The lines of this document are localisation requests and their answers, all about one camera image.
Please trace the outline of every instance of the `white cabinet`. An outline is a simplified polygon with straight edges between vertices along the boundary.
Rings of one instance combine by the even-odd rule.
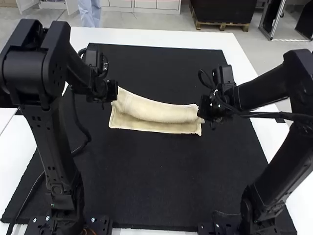
[[[156,9],[157,8],[157,0],[135,0],[135,7]]]
[[[20,13],[38,4],[42,9],[63,9],[69,15],[78,11],[78,0],[41,1],[41,0],[16,0]]]
[[[157,9],[178,10],[179,0],[157,0]]]
[[[103,11],[180,14],[181,0],[100,0]]]
[[[100,0],[100,6],[109,6],[109,0]]]
[[[132,7],[132,0],[109,0],[109,4],[114,7]]]

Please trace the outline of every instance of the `person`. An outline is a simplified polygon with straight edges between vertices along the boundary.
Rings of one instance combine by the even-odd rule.
[[[100,0],[78,0],[78,9],[83,27],[100,26]]]

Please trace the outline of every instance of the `towel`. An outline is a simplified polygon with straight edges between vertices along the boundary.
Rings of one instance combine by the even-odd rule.
[[[161,103],[118,87],[111,105],[110,128],[201,136],[204,119],[197,116],[196,104]]]

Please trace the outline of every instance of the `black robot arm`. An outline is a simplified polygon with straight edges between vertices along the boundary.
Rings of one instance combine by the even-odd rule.
[[[293,120],[290,131],[264,172],[242,195],[240,232],[245,235],[277,234],[275,218],[290,194],[313,171],[313,55],[306,49],[292,50],[284,62],[267,73],[236,86],[231,66],[219,67],[199,78],[211,89],[201,98],[198,116],[221,122],[234,114],[243,118]],[[250,112],[290,98],[292,113]]]
[[[49,229],[60,235],[80,234],[85,222],[82,178],[71,156],[61,107],[65,82],[87,101],[117,99],[117,83],[106,80],[105,56],[91,47],[83,61],[69,37],[66,22],[44,29],[37,20],[23,19],[0,54],[0,86],[32,129],[45,169],[53,221]]]

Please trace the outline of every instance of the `floor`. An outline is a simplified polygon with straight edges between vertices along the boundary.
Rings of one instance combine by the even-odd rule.
[[[249,33],[242,32],[238,27],[226,27],[226,32],[235,34],[258,74],[263,74],[281,64],[283,54],[288,50],[299,48],[313,50],[313,42],[269,42],[258,29],[261,15],[261,12],[254,14]],[[29,9],[21,15],[17,8],[0,7],[0,49],[3,48],[15,26],[22,18],[38,19],[45,27],[49,27],[54,20],[68,21],[71,26],[81,26],[78,13],[69,16],[64,10]],[[286,11],[284,18],[280,19],[275,38],[301,38],[293,30],[296,18],[294,12],[288,13]],[[196,31],[186,0],[182,1],[181,14],[178,16],[103,11],[101,27]],[[201,31],[219,32],[219,29],[208,26],[202,28]],[[289,101],[280,102],[277,106],[282,111],[291,110]]]

